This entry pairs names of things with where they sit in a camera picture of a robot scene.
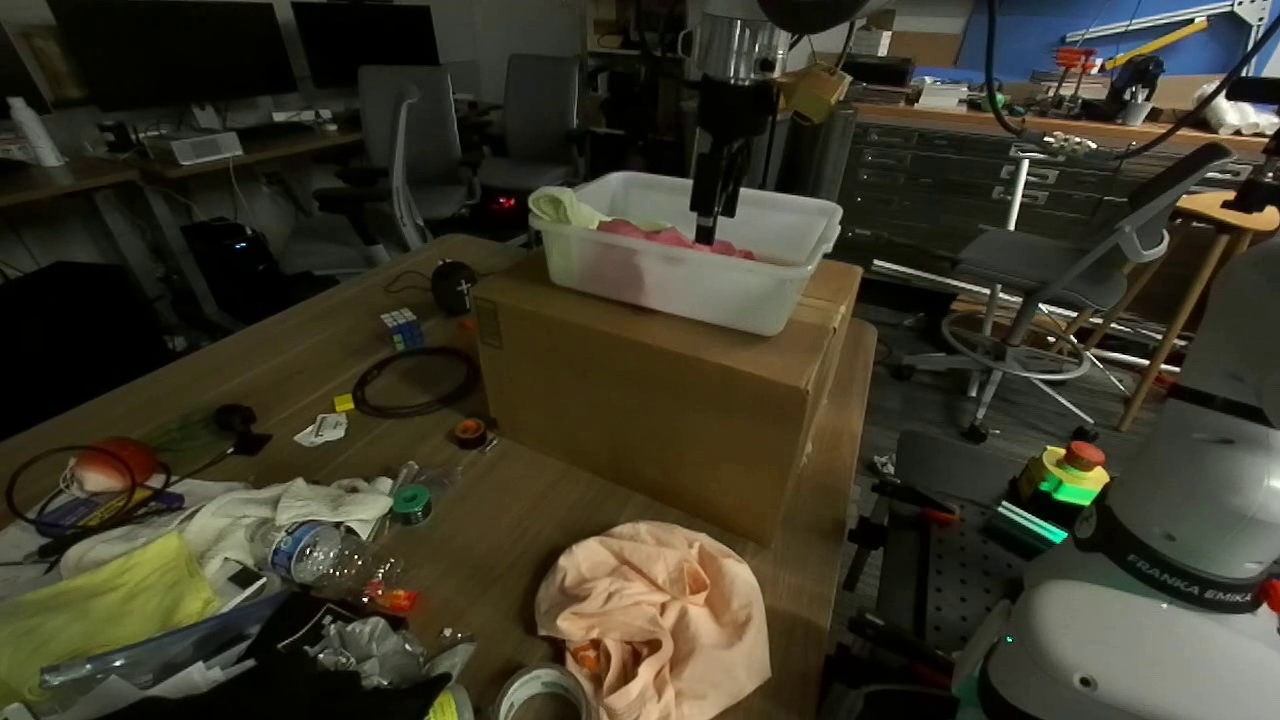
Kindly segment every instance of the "floor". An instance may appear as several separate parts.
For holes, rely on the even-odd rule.
[[[861,318],[879,328],[879,360],[869,401],[869,433],[866,433],[866,471],[856,487],[877,484],[872,458],[894,458],[901,433],[938,433],[938,436],[961,436],[963,430],[963,372],[916,372],[911,379],[898,379],[894,358],[932,348],[932,323],[925,318],[938,318],[949,309],[954,297],[940,291],[909,291],[885,280],[869,280],[861,297]],[[1134,390],[1129,370],[1110,370],[1119,383]],[[1151,430],[1151,416],[1161,413],[1161,401],[1148,401],[1148,408],[1136,416],[1129,433],[1118,433],[1125,394],[1106,375],[1087,372],[1073,383],[1059,383],[1059,394],[1098,416],[1099,447],[1110,454],[1110,468],[1125,468],[1125,458],[1134,458]],[[991,406],[991,436],[989,447],[1006,447],[1014,458],[1031,458],[1043,446],[1059,446],[1078,433],[1078,416],[1059,413],[1047,395],[1041,395],[1026,379],[1009,379],[1006,394]],[[856,494],[853,521],[869,507],[869,494]],[[833,649],[856,649],[861,642],[848,638],[848,620],[877,605],[877,573],[879,561],[866,568],[861,586],[841,594],[838,605],[838,638]]]

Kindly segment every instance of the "cardboard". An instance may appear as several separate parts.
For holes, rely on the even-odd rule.
[[[861,268],[822,264],[764,339],[554,288],[532,256],[474,297],[489,413],[530,447],[769,539],[856,285]]]

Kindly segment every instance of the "white robot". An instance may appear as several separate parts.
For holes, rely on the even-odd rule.
[[[1276,277],[1222,277],[1142,458],[961,654],[961,717],[1280,717]]]

